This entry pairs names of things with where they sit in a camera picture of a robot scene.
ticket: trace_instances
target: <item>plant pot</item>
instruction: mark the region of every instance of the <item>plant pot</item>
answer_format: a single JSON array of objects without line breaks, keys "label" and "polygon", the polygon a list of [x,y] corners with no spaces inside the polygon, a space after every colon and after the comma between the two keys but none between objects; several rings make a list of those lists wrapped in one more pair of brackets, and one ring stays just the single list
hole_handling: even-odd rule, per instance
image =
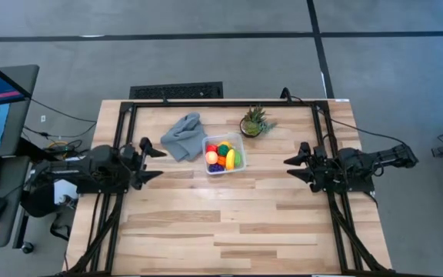
[{"label": "plant pot", "polygon": [[246,138],[255,138],[255,137],[257,137],[258,135],[260,135],[261,134],[261,131],[259,131],[259,133],[257,134],[257,135],[249,135],[248,133],[246,133],[245,131],[244,131],[244,129],[242,128],[242,123],[244,122],[244,119],[242,119],[241,121],[240,121],[240,123],[238,124],[238,127],[240,128],[240,132],[244,135],[244,137],[246,137]]}]

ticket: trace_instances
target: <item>toy fruit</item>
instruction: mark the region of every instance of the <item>toy fruit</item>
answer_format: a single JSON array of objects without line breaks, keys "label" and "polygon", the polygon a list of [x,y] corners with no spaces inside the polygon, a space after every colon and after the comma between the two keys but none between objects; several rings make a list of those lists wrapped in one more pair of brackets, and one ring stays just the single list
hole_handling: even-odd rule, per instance
[{"label": "toy fruit", "polygon": [[225,163],[227,170],[232,170],[235,167],[235,150],[228,151],[227,159]]},{"label": "toy fruit", "polygon": [[220,172],[220,171],[224,171],[225,169],[223,168],[223,166],[221,165],[209,165],[208,170],[210,172]]},{"label": "toy fruit", "polygon": [[218,147],[220,147],[221,145],[227,145],[229,148],[231,148],[230,142],[220,142],[220,143],[218,143]]},{"label": "toy fruit", "polygon": [[234,157],[234,165],[235,165],[235,167],[239,166],[241,161],[242,161],[242,157],[240,156],[240,153],[238,151],[235,151],[235,157]]},{"label": "toy fruit", "polygon": [[218,161],[218,155],[216,155],[216,152],[210,151],[206,152],[206,162],[210,165],[214,165]]},{"label": "toy fruit", "polygon": [[218,146],[216,145],[206,145],[206,152],[210,152],[210,151],[218,151]]},{"label": "toy fruit", "polygon": [[220,156],[226,156],[227,153],[228,153],[228,150],[230,150],[230,149],[228,148],[227,145],[220,145],[220,146],[218,147],[218,154],[219,154]]},{"label": "toy fruit", "polygon": [[218,163],[219,165],[225,166],[225,163],[227,162],[226,157],[218,157],[218,161],[216,163]]}]

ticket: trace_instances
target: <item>orange toy fruit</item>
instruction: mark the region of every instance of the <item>orange toy fruit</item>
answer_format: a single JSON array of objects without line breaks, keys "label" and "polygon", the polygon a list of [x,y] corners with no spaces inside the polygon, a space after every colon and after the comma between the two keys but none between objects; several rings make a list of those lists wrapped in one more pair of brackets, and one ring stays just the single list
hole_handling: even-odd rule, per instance
[{"label": "orange toy fruit", "polygon": [[218,161],[218,155],[214,151],[206,152],[205,157],[209,165],[214,165]]},{"label": "orange toy fruit", "polygon": [[217,161],[217,163],[218,163],[219,165],[223,165],[223,166],[225,166],[225,163],[226,163],[226,162],[227,162],[226,157],[221,157],[221,156],[218,157],[218,161]]}]

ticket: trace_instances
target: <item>keyboard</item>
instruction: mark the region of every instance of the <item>keyboard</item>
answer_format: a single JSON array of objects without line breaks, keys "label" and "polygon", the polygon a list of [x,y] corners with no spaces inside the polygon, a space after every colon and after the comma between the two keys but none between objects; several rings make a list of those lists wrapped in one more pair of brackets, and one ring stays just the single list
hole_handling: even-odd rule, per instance
[{"label": "keyboard", "polygon": [[221,82],[204,82],[173,85],[133,86],[129,99],[200,99],[223,98]]}]

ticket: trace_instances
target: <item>black metal frame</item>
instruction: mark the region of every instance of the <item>black metal frame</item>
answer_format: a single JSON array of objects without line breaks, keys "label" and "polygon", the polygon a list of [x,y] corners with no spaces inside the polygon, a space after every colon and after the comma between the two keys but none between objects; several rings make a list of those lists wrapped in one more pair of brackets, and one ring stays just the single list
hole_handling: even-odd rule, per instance
[{"label": "black metal frame", "polygon": [[[285,98],[286,101],[200,101],[200,102],[190,102],[190,101],[163,101],[163,102],[122,102],[117,128],[115,130],[114,137],[114,147],[120,147],[120,141],[122,138],[122,129],[124,127],[125,115],[130,112],[130,118],[128,123],[128,130],[126,135],[125,143],[132,143],[132,138],[135,131],[135,121],[136,115],[139,108],[158,108],[158,107],[249,107],[252,105],[263,105],[265,107],[309,107],[312,111],[312,118],[315,126],[315,133],[317,136],[317,141],[319,145],[324,145],[324,136],[321,130],[321,119],[319,113],[323,114],[325,118],[325,125],[327,129],[327,137],[329,137],[329,142],[331,146],[331,151],[333,156],[338,154],[338,143],[336,141],[334,130],[331,122],[331,115],[329,111],[328,102],[325,100],[314,100],[314,101],[292,101],[290,92],[284,89],[281,93],[280,98]],[[328,203],[331,212],[331,221],[333,225],[333,231],[338,251],[338,260],[340,264],[340,269],[342,275],[355,275],[355,276],[416,276],[411,274],[401,274],[396,273],[393,270],[389,270],[381,266],[370,252],[365,248],[363,243],[355,234],[355,227],[353,223],[353,218],[351,216],[351,208],[348,200],[347,192],[340,193],[341,203],[344,211],[344,215],[340,212],[338,204],[335,199],[335,192],[327,191],[325,192],[328,196]],[[111,199],[110,194],[106,194],[102,202],[102,210],[100,212],[99,224],[98,224],[98,234],[95,237],[93,243],[88,247],[89,250],[95,250],[95,254],[92,256],[92,264],[90,267],[90,272],[78,273],[77,275],[105,275],[111,276],[112,265],[114,262],[115,247],[118,235],[118,225],[119,217],[122,209],[122,202],[124,199],[124,194],[118,194],[116,196],[115,207],[112,210],[111,215],[107,217],[107,211],[109,207],[109,202]],[[101,251],[102,240],[107,234],[108,230],[111,230],[110,240],[108,244],[108,251],[105,260],[105,270],[97,271],[98,259]],[[341,229],[345,232],[347,237],[350,238],[351,249],[353,253],[353,259],[355,264],[355,269],[349,269],[346,259],[345,246],[343,243],[343,238],[341,235]],[[364,271],[363,265],[361,263],[362,259],[365,261],[367,266],[371,271]]]}]

